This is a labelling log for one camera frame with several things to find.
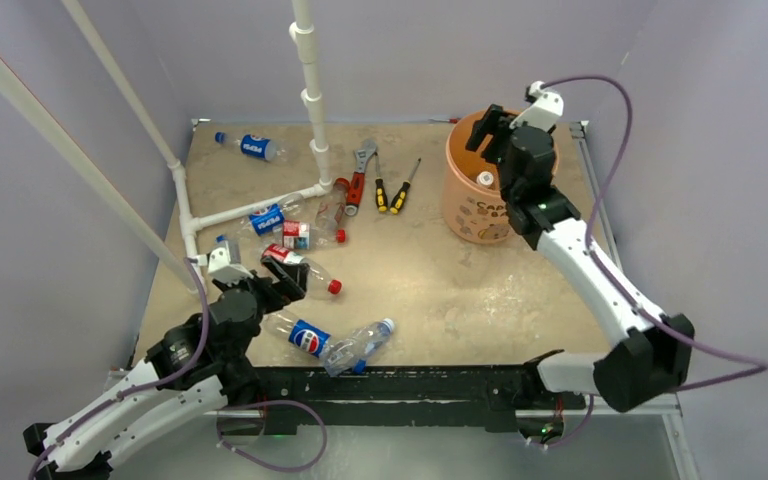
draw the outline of pepsi logo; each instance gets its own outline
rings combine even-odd
[[[313,330],[300,330],[293,337],[293,343],[307,353],[315,354],[319,350],[321,340]]]

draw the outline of gray wall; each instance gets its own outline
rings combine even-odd
[[[608,211],[629,276],[698,337],[768,359],[768,1],[662,0],[619,75],[636,124]],[[591,124],[604,173],[624,119]],[[691,380],[731,371],[696,353]],[[768,478],[768,372],[681,395],[705,478]]]
[[[131,0],[187,112],[305,121],[289,0]],[[332,121],[425,120],[521,106],[525,84],[614,74],[656,0],[311,2]],[[567,89],[587,118],[600,85]]]
[[[165,232],[174,200],[165,164],[62,5],[0,0],[0,53]],[[141,92],[166,81],[134,73]],[[155,95],[169,102],[161,129],[180,149],[187,117]],[[124,364],[156,262],[0,96],[0,479],[27,474],[27,425],[78,410],[106,368]]]

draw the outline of yellow and black screwdriver handle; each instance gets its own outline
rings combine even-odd
[[[405,201],[408,199],[408,190],[410,190],[410,182],[413,181],[413,176],[416,175],[416,169],[419,168],[419,163],[421,161],[421,158],[416,161],[416,165],[414,165],[410,176],[402,184],[402,188],[399,189],[399,191],[396,193],[396,196],[393,197],[393,202],[390,204],[390,213],[393,215],[398,215],[402,207],[405,206]]]
[[[375,152],[375,204],[378,206],[379,212],[387,211],[387,192],[384,191],[384,179],[381,178],[378,152]]]

